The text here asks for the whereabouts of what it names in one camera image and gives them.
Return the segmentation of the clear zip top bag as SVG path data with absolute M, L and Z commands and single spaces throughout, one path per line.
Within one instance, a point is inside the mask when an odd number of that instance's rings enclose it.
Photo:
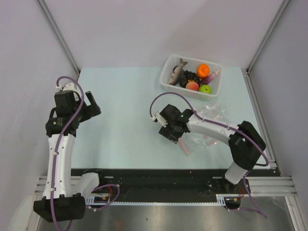
M 193 120 L 189 123 L 189 129 L 192 130 L 183 135 L 178 143 L 186 156 L 199 153 L 219 143 L 228 144 L 228 130 L 216 124 L 216 122 L 227 124 L 226 110 L 219 103 L 208 103 L 195 110 L 198 116 L 193 114 Z

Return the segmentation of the grey toy fish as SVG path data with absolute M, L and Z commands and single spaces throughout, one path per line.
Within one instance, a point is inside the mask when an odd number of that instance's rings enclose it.
M 169 77 L 169 81 L 168 84 L 169 85 L 177 85 L 178 82 L 181 79 L 182 76 L 182 69 L 183 67 L 187 64 L 188 62 L 184 61 L 182 58 L 180 58 L 180 63 L 179 65 L 175 66 L 173 68 L 173 72 L 171 73 L 170 77 Z

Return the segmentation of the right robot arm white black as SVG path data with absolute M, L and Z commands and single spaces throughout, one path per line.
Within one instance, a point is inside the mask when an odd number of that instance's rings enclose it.
M 162 125 L 159 134 L 173 143 L 178 143 L 184 133 L 197 133 L 228 145 L 232 163 L 221 183 L 227 193 L 233 193 L 239 188 L 240 180 L 257 165 L 266 148 L 263 139 L 248 121 L 233 127 L 217 120 L 202 118 L 192 109 L 181 112 L 170 104 L 157 111 L 152 120 Z

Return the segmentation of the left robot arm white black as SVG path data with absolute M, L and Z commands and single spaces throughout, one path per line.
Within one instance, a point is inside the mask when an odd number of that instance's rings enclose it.
M 82 175 L 75 186 L 71 184 L 72 152 L 80 123 L 101 114 L 92 93 L 85 93 L 90 104 L 82 101 L 73 90 L 63 90 L 54 96 L 56 106 L 51 109 L 45 125 L 49 143 L 49 165 L 42 199 L 35 201 L 34 211 L 47 222 L 82 219 L 86 199 L 102 192 L 106 180 L 97 173 Z

